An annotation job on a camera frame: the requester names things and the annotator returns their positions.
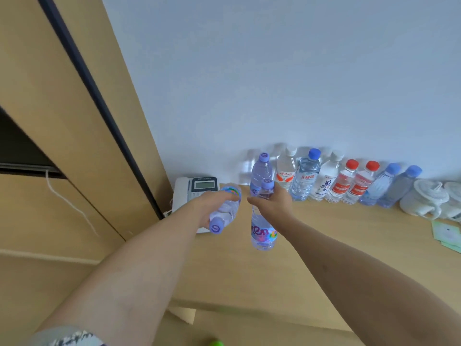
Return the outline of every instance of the blue bottle cap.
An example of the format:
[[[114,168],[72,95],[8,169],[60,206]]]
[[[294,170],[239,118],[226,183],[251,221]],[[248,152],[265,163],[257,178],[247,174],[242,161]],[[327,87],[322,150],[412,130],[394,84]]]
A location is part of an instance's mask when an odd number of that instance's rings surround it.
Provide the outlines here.
[[[396,175],[399,173],[399,171],[400,171],[400,165],[397,163],[390,163],[386,168],[386,172],[391,175]]]
[[[262,161],[263,163],[267,163],[269,161],[269,153],[261,153],[260,161]]]
[[[220,234],[224,229],[224,220],[220,217],[213,217],[210,221],[210,232]]]
[[[417,165],[411,165],[405,171],[407,175],[413,178],[417,178],[422,172],[423,172],[423,169]]]
[[[309,150],[309,158],[312,160],[319,160],[320,154],[322,154],[322,152],[317,148]]]
[[[264,179],[261,182],[261,188],[265,190],[274,189],[274,181],[271,179]]]

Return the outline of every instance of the landline telephone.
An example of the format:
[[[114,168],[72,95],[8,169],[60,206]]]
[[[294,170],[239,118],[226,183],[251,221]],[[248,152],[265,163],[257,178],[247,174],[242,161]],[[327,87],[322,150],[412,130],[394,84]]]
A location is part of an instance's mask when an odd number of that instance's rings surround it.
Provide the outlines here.
[[[199,197],[207,191],[219,191],[219,183],[216,177],[179,177],[174,184],[172,212],[175,212],[182,205]],[[197,233],[209,232],[201,227]]]

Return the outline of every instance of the white cable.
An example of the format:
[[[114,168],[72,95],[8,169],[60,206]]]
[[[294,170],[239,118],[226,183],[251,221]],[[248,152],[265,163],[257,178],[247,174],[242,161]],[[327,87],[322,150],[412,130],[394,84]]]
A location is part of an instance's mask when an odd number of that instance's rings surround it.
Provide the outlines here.
[[[82,214],[82,216],[85,218],[85,220],[88,222],[89,226],[91,227],[91,229],[93,230],[93,233],[96,234],[97,237],[99,237],[99,234],[96,232],[95,230],[95,227],[93,226],[93,224],[88,220],[88,217],[87,215],[85,215],[85,213],[82,211],[82,210],[79,210],[77,209],[74,204],[72,204],[70,201],[68,201],[65,197],[63,197],[61,194],[59,194],[57,191],[55,191],[53,189],[53,187],[51,186],[51,183],[50,183],[50,178],[48,177],[48,170],[45,171],[45,178],[47,179],[47,184],[48,184],[48,188],[50,189],[51,192],[53,192],[54,194],[56,194],[58,197],[60,197],[62,200],[64,200],[66,203],[68,203],[72,209],[78,211],[80,214]]]

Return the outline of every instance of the paper card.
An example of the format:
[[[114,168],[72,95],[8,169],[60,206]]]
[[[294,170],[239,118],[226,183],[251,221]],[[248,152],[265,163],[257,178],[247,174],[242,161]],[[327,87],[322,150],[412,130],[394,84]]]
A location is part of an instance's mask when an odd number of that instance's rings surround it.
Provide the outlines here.
[[[432,221],[432,234],[436,240],[461,247],[461,234],[459,228],[456,226]]]
[[[459,246],[456,246],[456,245],[450,245],[450,244],[447,244],[447,243],[444,243],[444,242],[440,242],[443,246],[446,246],[447,248],[449,249],[452,249],[454,251],[458,251],[460,254],[461,254],[461,248]]]

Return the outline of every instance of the water bottle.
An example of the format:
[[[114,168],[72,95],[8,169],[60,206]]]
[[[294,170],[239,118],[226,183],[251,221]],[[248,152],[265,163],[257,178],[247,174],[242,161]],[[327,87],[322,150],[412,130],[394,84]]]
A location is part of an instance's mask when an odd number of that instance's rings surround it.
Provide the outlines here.
[[[269,199],[273,193],[274,181],[271,179],[264,179],[257,197]],[[253,205],[253,214],[251,216],[251,244],[258,250],[268,251],[274,247],[276,240],[277,231],[261,215],[259,209]]]
[[[319,157],[320,151],[312,148],[309,150],[309,155],[299,161],[295,178],[290,187],[290,194],[294,201],[302,202],[308,197],[320,171]]]
[[[387,192],[378,200],[377,204],[383,208],[390,208],[393,206],[410,191],[414,179],[422,172],[423,170],[419,166],[409,166],[404,173],[395,177],[394,182]]]
[[[296,147],[287,145],[285,154],[279,156],[277,159],[277,173],[275,175],[275,180],[287,191],[290,189],[291,182],[295,177],[297,162],[294,156],[296,152]]]
[[[258,161],[253,165],[250,182],[251,197],[258,195],[263,179],[272,179],[272,166],[269,162],[269,153],[261,153]]]
[[[352,184],[341,201],[346,204],[355,204],[374,181],[374,173],[377,169],[379,169],[377,161],[367,162],[365,169],[355,174]]]
[[[344,158],[344,154],[339,150],[333,150],[330,160],[320,167],[319,175],[315,181],[309,199],[320,202],[328,193],[339,174],[339,162]]]
[[[337,203],[343,198],[354,180],[355,170],[357,170],[358,167],[359,162],[357,160],[349,159],[346,162],[346,166],[339,172],[335,183],[333,183],[325,196],[327,202]]]
[[[220,234],[224,227],[234,220],[237,215],[238,206],[242,200],[242,190],[234,183],[225,184],[221,188],[221,191],[236,194],[239,200],[238,202],[226,200],[218,210],[210,214],[210,232],[213,234]]]
[[[375,205],[379,198],[389,189],[392,181],[395,179],[395,175],[398,174],[399,171],[399,164],[390,163],[381,174],[376,176],[376,179],[360,198],[360,204],[369,206]]]

